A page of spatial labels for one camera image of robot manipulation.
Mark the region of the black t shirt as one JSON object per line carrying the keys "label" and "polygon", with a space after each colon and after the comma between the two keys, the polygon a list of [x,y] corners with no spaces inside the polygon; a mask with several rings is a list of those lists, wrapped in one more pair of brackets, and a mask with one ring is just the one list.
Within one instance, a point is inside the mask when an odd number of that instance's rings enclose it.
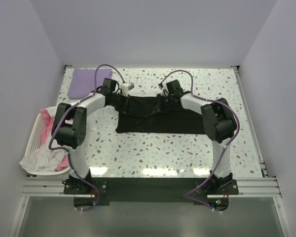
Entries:
{"label": "black t shirt", "polygon": [[155,97],[131,96],[127,110],[118,113],[117,133],[205,134],[200,114],[184,109],[160,113]]}

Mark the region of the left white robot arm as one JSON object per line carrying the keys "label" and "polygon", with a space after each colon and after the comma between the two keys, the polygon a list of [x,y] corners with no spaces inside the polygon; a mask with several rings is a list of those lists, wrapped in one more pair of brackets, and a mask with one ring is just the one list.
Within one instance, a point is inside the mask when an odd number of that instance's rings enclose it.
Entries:
{"label": "left white robot arm", "polygon": [[92,181],[87,178],[90,169],[81,151],[87,135],[87,117],[105,106],[125,109],[129,91],[133,88],[132,82],[119,84],[105,78],[103,84],[88,96],[72,104],[60,103],[57,107],[48,148],[67,153],[70,176],[77,179],[75,188],[82,194],[92,189]]}

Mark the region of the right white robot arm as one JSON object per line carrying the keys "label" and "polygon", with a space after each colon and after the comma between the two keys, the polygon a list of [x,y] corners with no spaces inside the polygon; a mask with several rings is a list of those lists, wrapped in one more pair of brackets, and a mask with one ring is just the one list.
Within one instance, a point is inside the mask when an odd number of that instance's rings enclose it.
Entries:
{"label": "right white robot arm", "polygon": [[238,116],[224,98],[210,100],[196,96],[191,91],[183,91],[178,80],[158,86],[167,101],[176,98],[182,108],[202,116],[205,134],[213,147],[213,166],[208,178],[211,180],[210,189],[215,194],[221,194],[233,179],[230,145],[240,131]]}

